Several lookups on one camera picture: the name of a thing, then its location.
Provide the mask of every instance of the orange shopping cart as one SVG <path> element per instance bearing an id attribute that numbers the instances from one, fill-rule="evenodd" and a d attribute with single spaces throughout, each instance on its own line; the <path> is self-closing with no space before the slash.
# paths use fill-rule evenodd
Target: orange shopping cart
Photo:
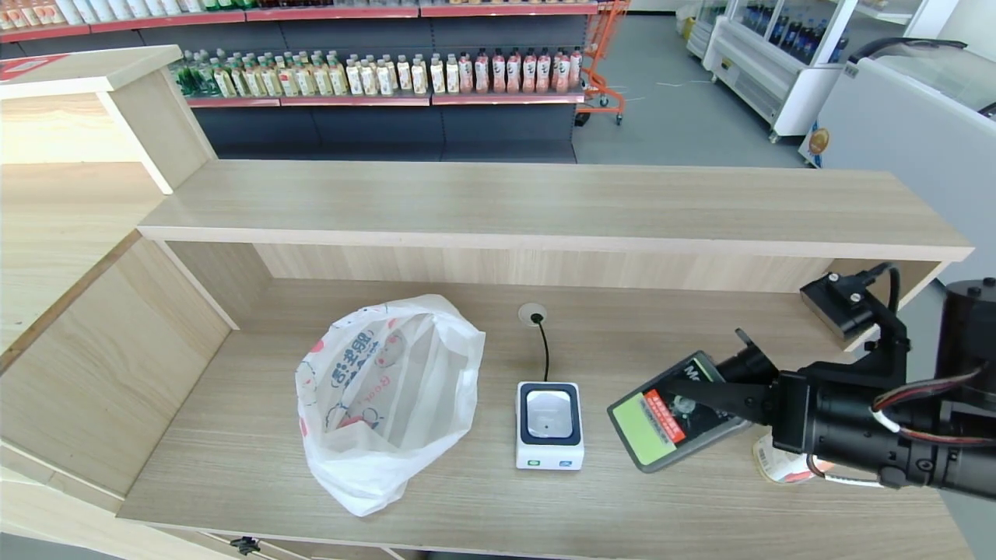
<path id="1" fill-rule="evenodd" d="M 585 104 L 578 108 L 578 113 L 615 113 L 617 125 L 623 123 L 625 98 L 609 87 L 609 81 L 599 74 L 598 68 L 599 61 L 604 60 L 609 54 L 609 44 L 628 9 L 629 0 L 599 2 L 599 11 L 588 20 L 589 41 L 585 48 L 585 56 L 589 65 L 581 69 L 585 81 L 585 99 L 598 98 L 599 106 Z M 610 107 L 611 100 L 616 100 L 614 107 Z"/>

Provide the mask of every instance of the white plastic bag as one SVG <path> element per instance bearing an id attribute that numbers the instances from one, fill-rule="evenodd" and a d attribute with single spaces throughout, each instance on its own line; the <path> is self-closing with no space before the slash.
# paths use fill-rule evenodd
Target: white plastic bag
<path id="1" fill-rule="evenodd" d="M 442 296 L 364 307 L 298 367 L 298 414 L 315 478 L 353 515 L 401 498 L 477 407 L 478 331 Z"/>

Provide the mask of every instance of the black bracket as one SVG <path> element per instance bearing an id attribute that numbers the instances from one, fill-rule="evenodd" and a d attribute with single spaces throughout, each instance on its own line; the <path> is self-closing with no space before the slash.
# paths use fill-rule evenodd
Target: black bracket
<path id="1" fill-rule="evenodd" d="M 239 554 L 249 556 L 250 552 L 259 552 L 259 539 L 252 537 L 242 537 L 228 542 L 229 545 L 239 549 Z"/>

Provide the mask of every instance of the wooden checkout counter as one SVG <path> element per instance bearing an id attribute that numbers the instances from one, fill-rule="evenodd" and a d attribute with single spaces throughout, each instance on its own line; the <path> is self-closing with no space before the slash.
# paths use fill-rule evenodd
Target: wooden checkout counter
<path id="1" fill-rule="evenodd" d="M 127 560 L 968 558 L 937 493 L 766 482 L 753 428 L 656 474 L 606 406 L 743 328 L 781 368 L 847 360 L 798 289 L 881 260 L 908 301 L 971 248 L 891 175 L 218 160 L 162 68 L 77 53 L 0 84 L 0 529 Z M 335 319 L 439 293 L 487 333 L 474 428 L 367 518 L 314 480 L 293 372 Z M 520 471 L 542 347 L 581 387 L 585 467 Z"/>

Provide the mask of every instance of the red sign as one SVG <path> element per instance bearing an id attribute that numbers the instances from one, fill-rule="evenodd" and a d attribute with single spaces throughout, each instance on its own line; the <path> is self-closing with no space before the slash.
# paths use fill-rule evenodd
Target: red sign
<path id="1" fill-rule="evenodd" d="M 36 68 L 41 68 L 59 59 L 64 59 L 67 56 L 69 55 L 46 55 L 44 57 L 5 60 L 0 63 L 0 81 L 12 80 Z"/>
<path id="2" fill-rule="evenodd" d="M 664 428 L 664 433 L 667 434 L 667 438 L 671 440 L 672 443 L 678 443 L 685 438 L 684 430 L 678 425 L 678 422 L 674 420 L 674 416 L 671 415 L 671 411 L 667 409 L 667 405 L 664 404 L 664 400 L 660 397 L 657 389 L 651 389 L 649 392 L 644 393 L 643 397 L 646 399 L 646 403 L 650 406 L 650 410 L 653 415 L 660 422 L 660 426 Z"/>

